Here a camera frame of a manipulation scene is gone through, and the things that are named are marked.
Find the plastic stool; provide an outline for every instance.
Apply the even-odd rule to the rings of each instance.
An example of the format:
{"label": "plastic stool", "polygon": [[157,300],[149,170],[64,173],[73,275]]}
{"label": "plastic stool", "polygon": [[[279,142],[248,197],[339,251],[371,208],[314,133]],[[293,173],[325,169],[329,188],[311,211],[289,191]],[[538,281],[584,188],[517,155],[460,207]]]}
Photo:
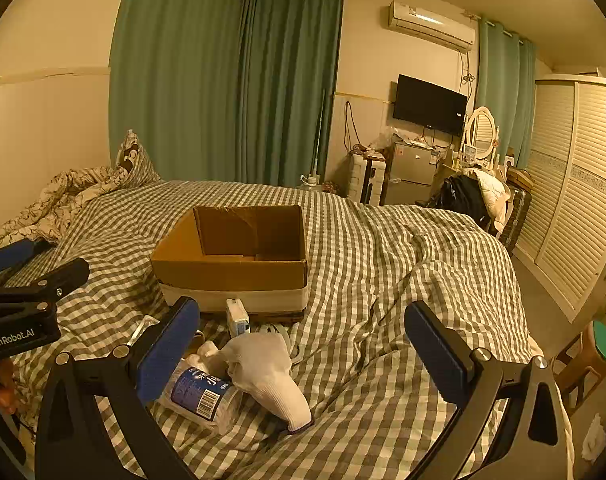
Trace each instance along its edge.
{"label": "plastic stool", "polygon": [[[580,350],[576,357],[570,357],[567,352],[580,339]],[[567,404],[570,393],[578,388],[576,406],[566,406],[568,415],[580,408],[582,403],[596,389],[606,375],[606,326],[600,321],[591,321],[557,356],[565,368],[555,375],[556,384],[561,390],[563,403]],[[596,384],[585,396],[585,377],[589,372],[598,377]]]}

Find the refrigerator door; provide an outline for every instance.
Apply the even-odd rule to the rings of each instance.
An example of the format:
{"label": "refrigerator door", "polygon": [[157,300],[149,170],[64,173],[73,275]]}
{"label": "refrigerator door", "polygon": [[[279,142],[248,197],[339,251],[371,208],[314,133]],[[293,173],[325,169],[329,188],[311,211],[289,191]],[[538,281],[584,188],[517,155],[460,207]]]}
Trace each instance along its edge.
{"label": "refrigerator door", "polygon": [[427,184],[416,184],[415,182],[388,182],[385,192],[385,205],[409,204],[414,205],[417,200],[428,201],[430,189]]}
{"label": "refrigerator door", "polygon": [[394,148],[390,176],[431,186],[436,171],[436,165],[430,164],[431,157],[432,150],[397,143]]}

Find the finger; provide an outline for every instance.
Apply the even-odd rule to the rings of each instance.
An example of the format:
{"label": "finger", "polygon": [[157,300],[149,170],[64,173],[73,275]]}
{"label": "finger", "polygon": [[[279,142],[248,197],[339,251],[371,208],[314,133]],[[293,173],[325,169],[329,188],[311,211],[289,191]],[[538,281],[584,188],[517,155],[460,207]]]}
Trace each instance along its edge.
{"label": "finger", "polygon": [[16,399],[14,388],[0,388],[0,406],[13,415],[16,412]]}
{"label": "finger", "polygon": [[10,359],[0,361],[0,383],[6,388],[14,388],[12,375],[14,374],[14,365]]}

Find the open cardboard box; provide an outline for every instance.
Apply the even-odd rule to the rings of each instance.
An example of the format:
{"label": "open cardboard box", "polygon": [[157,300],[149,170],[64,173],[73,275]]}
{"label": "open cardboard box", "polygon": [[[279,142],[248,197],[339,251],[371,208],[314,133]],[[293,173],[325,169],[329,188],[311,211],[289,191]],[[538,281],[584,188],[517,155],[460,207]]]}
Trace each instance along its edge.
{"label": "open cardboard box", "polygon": [[239,298],[260,319],[301,319],[307,306],[299,206],[194,207],[150,259],[168,304],[190,296],[203,314],[225,313]]}

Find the checkered bedspread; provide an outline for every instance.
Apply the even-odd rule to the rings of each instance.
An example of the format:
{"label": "checkered bedspread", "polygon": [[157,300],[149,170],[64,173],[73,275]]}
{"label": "checkered bedspread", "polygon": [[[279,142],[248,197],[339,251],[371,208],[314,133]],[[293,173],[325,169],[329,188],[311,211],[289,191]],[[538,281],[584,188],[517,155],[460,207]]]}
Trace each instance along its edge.
{"label": "checkered bedspread", "polygon": [[[403,311],[413,300],[426,301],[472,348],[529,360],[507,252],[467,216],[269,186],[153,182],[93,200],[58,246],[8,281],[27,283],[77,256],[91,268],[88,283],[59,302],[61,339],[15,359],[28,422],[36,423],[56,354],[104,356],[127,342],[145,314],[160,317],[167,309],[149,256],[196,204],[301,205],[311,290],[304,320],[290,330],[304,356],[292,377],[315,418],[313,427],[291,436],[246,395],[236,426],[218,436],[154,404],[153,416],[199,478],[405,478],[454,412],[404,335]],[[228,339],[216,322],[203,332],[219,347]],[[122,462],[138,471],[105,399],[100,408]],[[466,471],[480,465],[501,409]]]}

